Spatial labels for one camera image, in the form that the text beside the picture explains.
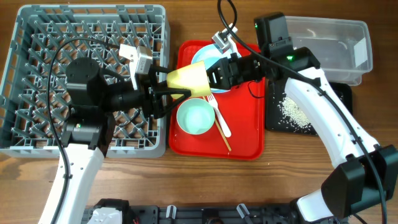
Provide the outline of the wooden chopstick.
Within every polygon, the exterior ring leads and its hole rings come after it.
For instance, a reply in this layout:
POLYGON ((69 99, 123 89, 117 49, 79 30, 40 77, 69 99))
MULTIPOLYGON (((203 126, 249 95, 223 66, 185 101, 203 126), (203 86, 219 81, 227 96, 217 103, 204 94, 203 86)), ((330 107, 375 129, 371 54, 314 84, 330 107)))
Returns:
POLYGON ((227 140, 227 137, 224 136, 223 131, 221 130, 221 127, 220 127, 220 125, 219 125, 218 118, 217 118, 217 115, 216 115, 216 114, 215 114, 215 116, 216 116, 216 119, 215 119, 216 127, 217 127, 219 133, 221 134, 221 138, 222 138, 224 144, 226 145, 228 151, 231 152, 231 146, 229 145, 229 142, 228 142, 228 140, 227 140))

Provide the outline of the green ceramic bowl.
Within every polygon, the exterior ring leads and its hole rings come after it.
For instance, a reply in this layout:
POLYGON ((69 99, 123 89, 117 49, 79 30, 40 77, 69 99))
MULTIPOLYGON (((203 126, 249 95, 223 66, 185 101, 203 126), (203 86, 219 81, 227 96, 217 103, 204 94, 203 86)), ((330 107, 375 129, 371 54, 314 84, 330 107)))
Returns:
POLYGON ((204 134, 215 122, 213 107, 201 98, 184 101, 179 106, 176 117, 180 128, 191 135, 204 134))

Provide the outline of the white plastic fork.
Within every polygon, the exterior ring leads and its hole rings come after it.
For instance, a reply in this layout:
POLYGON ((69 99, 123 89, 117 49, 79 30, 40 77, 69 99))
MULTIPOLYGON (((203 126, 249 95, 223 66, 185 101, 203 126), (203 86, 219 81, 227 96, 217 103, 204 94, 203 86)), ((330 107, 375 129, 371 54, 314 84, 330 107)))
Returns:
POLYGON ((218 108, 218 102, 215 98, 214 95, 209 95, 206 97, 207 101, 209 102, 209 104, 213 107, 217 118, 218 118, 218 122, 219 125, 221 127, 221 130, 223 131, 223 134, 225 137, 230 138, 231 137, 231 130, 229 128, 229 126, 227 125, 223 115, 221 114, 220 109, 218 108))

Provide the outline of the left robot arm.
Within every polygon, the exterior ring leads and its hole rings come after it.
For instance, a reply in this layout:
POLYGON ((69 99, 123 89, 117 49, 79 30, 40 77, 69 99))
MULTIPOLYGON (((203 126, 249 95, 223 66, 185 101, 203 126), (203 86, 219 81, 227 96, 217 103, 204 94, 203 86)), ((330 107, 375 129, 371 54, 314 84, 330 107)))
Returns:
POLYGON ((66 69, 67 92, 71 98, 62 136, 57 173, 40 223, 80 223, 91 187, 107 155, 116 127, 115 111, 142 108, 146 116, 161 118, 174 109, 162 97, 177 96, 180 103, 192 95, 188 88, 174 88, 156 80, 164 67, 150 66, 139 85, 130 82, 107 84, 106 75, 92 58, 73 60, 66 69))

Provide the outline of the yellow plastic cup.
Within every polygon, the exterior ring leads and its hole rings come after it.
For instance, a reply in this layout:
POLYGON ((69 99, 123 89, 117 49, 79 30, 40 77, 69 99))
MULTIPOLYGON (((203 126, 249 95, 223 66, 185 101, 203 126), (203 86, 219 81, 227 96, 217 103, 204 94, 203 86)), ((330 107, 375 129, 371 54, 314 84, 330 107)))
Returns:
POLYGON ((190 90, 191 98, 211 95, 204 61, 199 61, 168 73, 166 82, 170 88, 190 90))

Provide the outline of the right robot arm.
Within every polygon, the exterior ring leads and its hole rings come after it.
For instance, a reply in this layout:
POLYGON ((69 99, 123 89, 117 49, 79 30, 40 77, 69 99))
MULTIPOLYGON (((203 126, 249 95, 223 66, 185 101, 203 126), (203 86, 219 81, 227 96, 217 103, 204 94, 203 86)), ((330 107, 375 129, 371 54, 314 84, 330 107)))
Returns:
POLYGON ((333 172, 320 189, 291 202, 290 221, 344 219, 374 205, 386 211, 397 183, 397 149, 381 146, 358 124, 308 48, 293 47, 283 13, 257 17, 254 27, 257 50, 221 58, 206 72, 217 89, 263 78, 282 85, 324 143, 333 172))

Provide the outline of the food scraps rice pile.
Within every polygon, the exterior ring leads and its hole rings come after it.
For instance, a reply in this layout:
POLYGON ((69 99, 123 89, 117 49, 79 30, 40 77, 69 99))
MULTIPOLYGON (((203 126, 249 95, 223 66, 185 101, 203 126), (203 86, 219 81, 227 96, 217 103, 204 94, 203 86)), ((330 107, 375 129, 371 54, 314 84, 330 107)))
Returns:
POLYGON ((288 126, 298 129, 308 128, 311 125, 305 113, 288 96, 283 97, 283 100, 279 102, 278 107, 282 113, 281 121, 288 126))

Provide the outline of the large white round plate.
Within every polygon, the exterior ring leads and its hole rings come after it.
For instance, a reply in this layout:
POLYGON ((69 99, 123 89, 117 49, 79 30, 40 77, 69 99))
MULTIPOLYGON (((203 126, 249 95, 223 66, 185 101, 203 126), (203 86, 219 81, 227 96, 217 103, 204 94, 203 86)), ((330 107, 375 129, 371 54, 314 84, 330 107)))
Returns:
POLYGON ((191 64, 204 61, 205 68, 208 69, 221 58, 231 58, 232 53, 231 49, 221 53, 215 44, 206 45, 193 56, 191 64))

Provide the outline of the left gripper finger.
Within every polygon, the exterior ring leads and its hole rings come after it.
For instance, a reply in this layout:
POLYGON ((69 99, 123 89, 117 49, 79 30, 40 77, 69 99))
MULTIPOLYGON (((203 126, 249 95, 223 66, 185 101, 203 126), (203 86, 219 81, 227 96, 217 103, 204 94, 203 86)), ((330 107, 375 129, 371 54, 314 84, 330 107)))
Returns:
POLYGON ((166 76, 168 73, 170 73, 170 69, 167 67, 161 67, 158 65, 151 65, 150 70, 155 72, 157 77, 159 78, 159 82, 165 81, 166 76))
POLYGON ((191 91, 181 88, 156 88, 154 90, 154 115, 167 115, 180 103, 191 97, 191 91), (163 98, 167 96, 172 99, 171 103, 163 103, 163 98))

